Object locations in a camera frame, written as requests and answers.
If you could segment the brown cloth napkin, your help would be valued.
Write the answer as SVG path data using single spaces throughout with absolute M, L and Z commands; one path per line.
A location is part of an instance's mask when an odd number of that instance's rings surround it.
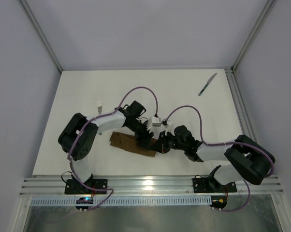
M 156 151 L 139 147 L 133 135 L 114 131 L 109 139 L 110 146 L 147 157 L 155 157 Z

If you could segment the fork with green handle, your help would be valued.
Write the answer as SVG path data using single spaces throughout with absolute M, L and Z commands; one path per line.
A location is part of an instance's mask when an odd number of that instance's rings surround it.
M 102 114 L 102 102 L 101 101 L 97 102 L 97 110 L 98 110 L 98 114 L 101 115 Z

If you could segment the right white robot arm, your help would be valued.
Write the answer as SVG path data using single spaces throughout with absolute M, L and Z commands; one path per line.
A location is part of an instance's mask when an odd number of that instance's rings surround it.
M 274 156 L 245 135 L 235 140 L 215 145 L 196 140 L 185 126 L 178 126 L 173 133 L 162 131 L 151 149 L 159 153 L 181 150 L 193 162 L 227 161 L 218 165 L 207 177 L 193 180 L 196 193 L 223 192 L 227 188 L 236 192 L 232 184 L 245 180 L 260 185 L 272 173 Z

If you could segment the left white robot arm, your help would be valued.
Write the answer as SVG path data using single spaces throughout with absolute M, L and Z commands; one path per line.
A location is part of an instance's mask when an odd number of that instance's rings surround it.
M 73 115 L 58 138 L 62 150 L 68 153 L 72 172 L 72 178 L 66 182 L 65 194 L 90 194 L 93 191 L 106 194 L 106 190 L 95 183 L 87 160 L 97 134 L 126 127 L 134 133 L 137 145 L 150 149 L 154 133 L 148 129 L 146 122 L 142 123 L 139 119 L 145 112 L 140 103 L 133 101 L 131 105 L 119 106 L 110 113 L 91 119 L 81 113 Z

